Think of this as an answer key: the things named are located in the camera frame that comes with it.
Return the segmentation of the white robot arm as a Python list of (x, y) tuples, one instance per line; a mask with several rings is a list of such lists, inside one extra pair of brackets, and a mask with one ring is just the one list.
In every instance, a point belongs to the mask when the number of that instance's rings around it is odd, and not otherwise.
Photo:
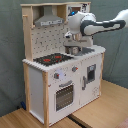
[(65, 34), (67, 47), (91, 47), (93, 35), (128, 27), (128, 9), (109, 21), (97, 22), (93, 13), (73, 11), (68, 15), (69, 31)]

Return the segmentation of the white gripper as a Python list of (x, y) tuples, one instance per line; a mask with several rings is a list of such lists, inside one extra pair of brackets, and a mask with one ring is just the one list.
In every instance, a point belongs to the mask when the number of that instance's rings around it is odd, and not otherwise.
[(65, 34), (65, 46), (68, 47), (91, 47), (93, 39), (91, 36), (82, 36), (80, 33), (73, 35), (70, 31)]

